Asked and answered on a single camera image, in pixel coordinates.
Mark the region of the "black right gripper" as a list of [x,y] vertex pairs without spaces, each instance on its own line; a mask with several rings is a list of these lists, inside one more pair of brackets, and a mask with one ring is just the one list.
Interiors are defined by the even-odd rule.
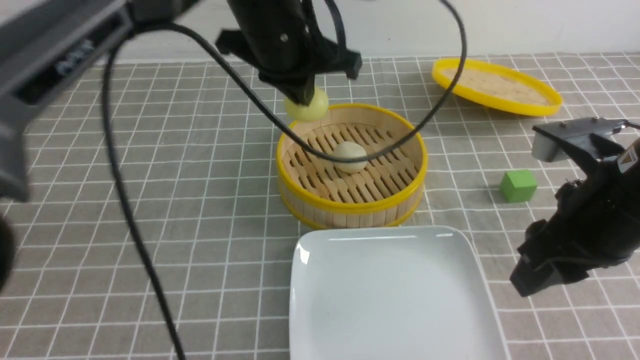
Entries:
[[558,189],[550,219],[531,223],[510,282],[522,297],[585,280],[588,272],[626,262],[639,248],[639,141],[623,148],[590,135],[595,154],[563,141],[585,179]]

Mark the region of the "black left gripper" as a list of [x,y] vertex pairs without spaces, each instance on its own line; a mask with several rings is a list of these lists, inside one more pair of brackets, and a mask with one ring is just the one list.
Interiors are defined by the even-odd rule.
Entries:
[[223,29],[215,47],[254,66],[278,82],[295,105],[309,106],[316,93],[315,75],[345,73],[358,78],[362,57],[346,45],[338,5],[327,0],[336,39],[325,37],[311,0],[229,0],[238,29]]

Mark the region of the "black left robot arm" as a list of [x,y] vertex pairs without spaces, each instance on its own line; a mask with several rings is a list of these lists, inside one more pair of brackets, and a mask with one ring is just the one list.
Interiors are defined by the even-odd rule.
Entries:
[[311,0],[230,0],[238,30],[224,29],[215,45],[176,20],[196,0],[45,0],[1,25],[1,198],[29,200],[25,130],[103,55],[108,66],[128,40],[157,31],[194,39],[230,74],[235,55],[295,105],[320,98],[316,75],[358,78],[361,54],[347,48],[333,0],[326,6],[336,40],[323,36]]

